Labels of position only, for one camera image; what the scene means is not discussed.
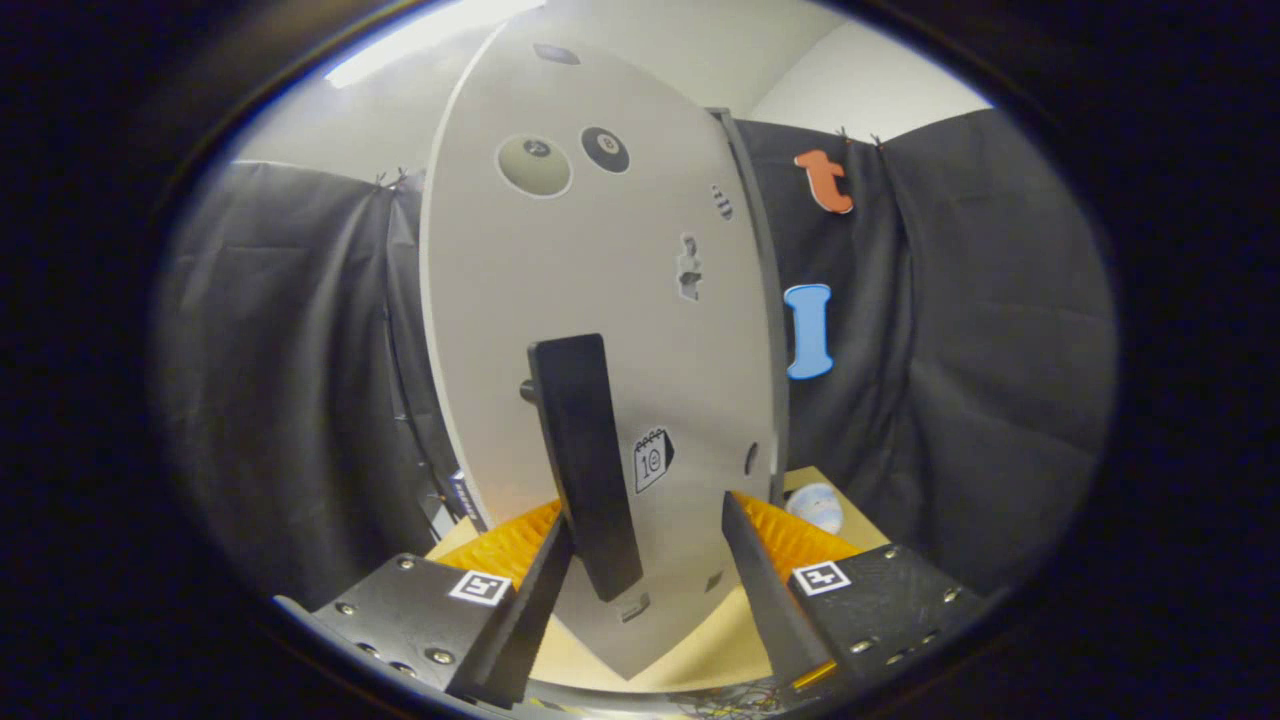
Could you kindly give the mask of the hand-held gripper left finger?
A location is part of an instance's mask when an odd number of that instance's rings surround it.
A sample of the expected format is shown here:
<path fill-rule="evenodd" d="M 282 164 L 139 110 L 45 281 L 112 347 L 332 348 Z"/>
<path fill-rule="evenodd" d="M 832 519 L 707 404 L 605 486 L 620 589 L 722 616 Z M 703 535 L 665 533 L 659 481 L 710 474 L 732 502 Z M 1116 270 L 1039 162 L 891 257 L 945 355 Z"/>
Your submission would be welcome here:
<path fill-rule="evenodd" d="M 573 557 L 550 501 L 439 559 L 399 553 L 305 616 L 346 662 L 416 703 L 511 708 L 525 697 Z"/>

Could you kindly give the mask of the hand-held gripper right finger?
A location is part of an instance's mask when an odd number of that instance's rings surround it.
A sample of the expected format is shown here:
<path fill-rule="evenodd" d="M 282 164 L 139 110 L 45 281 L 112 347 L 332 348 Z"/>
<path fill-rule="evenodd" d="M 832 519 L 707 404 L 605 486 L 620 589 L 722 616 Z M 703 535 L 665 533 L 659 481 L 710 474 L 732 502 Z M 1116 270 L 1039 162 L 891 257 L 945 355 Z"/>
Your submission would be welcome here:
<path fill-rule="evenodd" d="M 772 673 L 795 696 L 877 691 L 989 611 L 905 544 L 860 550 L 748 495 L 724 495 L 721 528 Z"/>

